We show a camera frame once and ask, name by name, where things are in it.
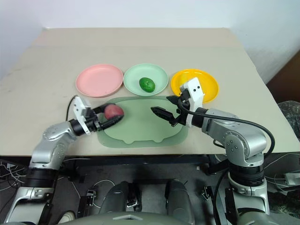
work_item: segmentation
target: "green plate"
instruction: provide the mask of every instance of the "green plate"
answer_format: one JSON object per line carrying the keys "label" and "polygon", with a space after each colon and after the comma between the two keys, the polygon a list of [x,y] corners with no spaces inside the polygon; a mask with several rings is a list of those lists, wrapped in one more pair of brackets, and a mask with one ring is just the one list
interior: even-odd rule
{"label": "green plate", "polygon": [[160,106],[171,111],[174,116],[177,107],[164,96],[158,97],[118,97],[108,101],[124,110],[124,118],[116,125],[98,132],[100,143],[110,148],[162,147],[183,142],[188,128],[178,124],[175,127],[156,116],[150,109]]}
{"label": "green plate", "polygon": [[[139,84],[141,78],[147,77],[153,80],[155,83],[155,89],[153,92],[144,91]],[[158,65],[143,63],[131,67],[124,74],[124,86],[128,91],[139,96],[153,96],[162,92],[169,82],[167,73]]]}

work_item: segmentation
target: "red apple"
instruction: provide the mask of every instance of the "red apple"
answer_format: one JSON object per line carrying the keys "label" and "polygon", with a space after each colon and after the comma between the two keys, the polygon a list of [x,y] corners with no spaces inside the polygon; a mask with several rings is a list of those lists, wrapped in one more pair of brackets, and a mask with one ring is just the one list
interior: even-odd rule
{"label": "red apple", "polygon": [[104,116],[107,120],[109,120],[114,116],[122,116],[122,115],[124,115],[124,111],[122,110],[121,107],[117,105],[111,104],[105,107],[104,109]]}

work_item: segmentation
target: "plate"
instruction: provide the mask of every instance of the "plate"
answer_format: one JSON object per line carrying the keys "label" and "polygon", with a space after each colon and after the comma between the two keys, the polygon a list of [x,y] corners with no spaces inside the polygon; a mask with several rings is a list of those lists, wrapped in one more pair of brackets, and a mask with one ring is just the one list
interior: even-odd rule
{"label": "plate", "polygon": [[[147,77],[155,83],[153,92],[144,91],[139,84],[141,78]],[[169,77],[167,73],[158,65],[143,63],[131,67],[124,74],[124,86],[128,91],[139,96],[152,96],[162,92],[168,85]]]}
{"label": "plate", "polygon": [[180,86],[194,77],[198,78],[202,91],[205,94],[203,103],[214,100],[219,93],[219,85],[210,74],[199,69],[184,69],[177,72],[171,80],[171,88],[174,94],[179,96]]}
{"label": "plate", "polygon": [[123,73],[109,64],[86,68],[76,79],[77,90],[89,97],[101,98],[115,93],[123,83]]}

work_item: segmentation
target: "pink plate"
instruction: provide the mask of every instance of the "pink plate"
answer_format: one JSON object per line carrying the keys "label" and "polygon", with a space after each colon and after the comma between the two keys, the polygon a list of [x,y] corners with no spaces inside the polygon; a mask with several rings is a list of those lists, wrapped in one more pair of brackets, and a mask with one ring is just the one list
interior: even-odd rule
{"label": "pink plate", "polygon": [[109,64],[86,68],[76,79],[77,90],[89,97],[105,97],[116,92],[123,83],[121,70]]}

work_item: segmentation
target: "yellow plate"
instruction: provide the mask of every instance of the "yellow plate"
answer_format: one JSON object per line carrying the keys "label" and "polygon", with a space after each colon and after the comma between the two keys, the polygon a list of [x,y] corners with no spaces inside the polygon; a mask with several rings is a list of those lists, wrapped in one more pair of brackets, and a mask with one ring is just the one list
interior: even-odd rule
{"label": "yellow plate", "polygon": [[177,72],[171,80],[171,88],[174,94],[179,96],[180,86],[194,77],[198,78],[202,91],[205,94],[203,103],[214,100],[219,93],[219,85],[210,74],[199,69],[184,69]]}

